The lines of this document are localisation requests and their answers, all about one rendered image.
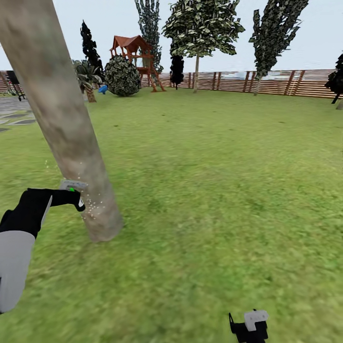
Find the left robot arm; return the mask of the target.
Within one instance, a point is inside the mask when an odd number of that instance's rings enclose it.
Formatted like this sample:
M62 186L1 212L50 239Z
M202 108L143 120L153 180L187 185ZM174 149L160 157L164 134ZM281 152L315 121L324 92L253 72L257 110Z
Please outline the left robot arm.
M64 180L57 190L28 188L15 210L0 220L0 311L12 310L23 293L31 254L48 210L67 203L78 204L85 189L80 181Z

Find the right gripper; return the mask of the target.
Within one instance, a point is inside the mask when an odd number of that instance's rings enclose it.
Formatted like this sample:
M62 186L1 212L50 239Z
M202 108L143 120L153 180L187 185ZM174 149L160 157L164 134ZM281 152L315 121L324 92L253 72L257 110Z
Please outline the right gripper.
M264 322L255 322L256 331L248 331L245 323L230 322L232 333L235 333L239 343L266 343L268 339Z

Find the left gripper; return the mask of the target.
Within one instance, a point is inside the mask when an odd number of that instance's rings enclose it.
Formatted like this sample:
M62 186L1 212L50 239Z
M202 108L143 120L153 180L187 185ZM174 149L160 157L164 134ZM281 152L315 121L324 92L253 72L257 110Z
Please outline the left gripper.
M81 192L74 191L74 190L61 190L58 191L61 193L62 201L58 205L63 205L67 203L71 204L78 204L81 198Z

